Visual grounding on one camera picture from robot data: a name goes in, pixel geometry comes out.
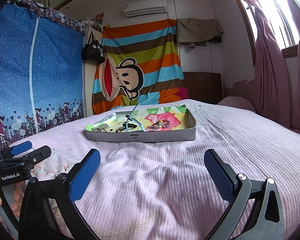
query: white wall-mounted air conditioner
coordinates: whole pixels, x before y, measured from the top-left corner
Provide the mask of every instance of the white wall-mounted air conditioner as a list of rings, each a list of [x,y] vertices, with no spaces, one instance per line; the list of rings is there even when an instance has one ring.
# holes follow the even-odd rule
[[[167,0],[142,0],[132,2],[126,4],[123,8],[123,11],[126,13],[127,17],[154,13],[166,13]]]

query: wooden window frame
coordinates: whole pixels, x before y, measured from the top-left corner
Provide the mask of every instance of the wooden window frame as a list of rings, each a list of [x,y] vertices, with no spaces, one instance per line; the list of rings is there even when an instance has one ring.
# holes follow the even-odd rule
[[[236,0],[239,10],[242,14],[242,18],[244,21],[244,24],[246,25],[247,33],[248,33],[248,38],[249,38],[249,43],[251,47],[251,54],[252,54],[252,60],[253,60],[253,66],[256,64],[256,44],[254,41],[254,36],[251,28],[251,24],[246,12],[246,9],[244,8],[241,0]],[[284,58],[290,58],[290,57],[297,57],[298,56],[298,45],[293,45],[291,47],[287,47],[285,49],[281,50],[282,55]]]

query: green stripe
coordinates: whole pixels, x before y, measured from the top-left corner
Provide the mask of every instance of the green stripe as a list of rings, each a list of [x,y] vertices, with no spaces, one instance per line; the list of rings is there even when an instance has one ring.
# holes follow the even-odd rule
[[[136,59],[137,64],[140,64],[140,63],[148,62],[150,60],[162,58],[165,54],[171,54],[173,52],[176,55],[178,55],[177,45],[173,41],[171,41],[171,42],[167,42],[163,46],[158,46],[153,49],[133,52],[130,54],[119,54],[119,55],[112,54],[112,53],[105,53],[105,56],[110,56],[114,60],[115,65],[119,66],[124,59],[129,57]]]

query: bed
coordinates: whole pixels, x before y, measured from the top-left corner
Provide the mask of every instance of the bed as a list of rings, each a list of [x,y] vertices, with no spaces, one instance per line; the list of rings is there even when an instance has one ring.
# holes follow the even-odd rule
[[[34,148],[48,145],[52,150],[50,158],[35,166],[33,175],[52,179],[68,172],[91,148],[98,149],[101,165],[76,205],[102,240],[204,239],[228,204],[203,163],[204,152],[213,148],[235,172],[244,172],[250,179],[271,176],[276,180],[287,239],[300,223],[300,135],[248,110],[194,100],[160,106],[182,104],[196,118],[195,141],[88,141],[85,125],[113,110],[29,137]],[[69,235],[57,208],[55,214]]]

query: red mouth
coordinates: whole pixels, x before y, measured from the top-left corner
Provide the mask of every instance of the red mouth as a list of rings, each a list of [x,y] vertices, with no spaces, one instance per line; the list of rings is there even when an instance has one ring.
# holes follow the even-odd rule
[[[106,65],[105,65],[105,71],[104,71],[104,81],[106,90],[109,96],[111,96],[112,93],[112,74],[111,74],[111,66],[110,62],[107,59]]]

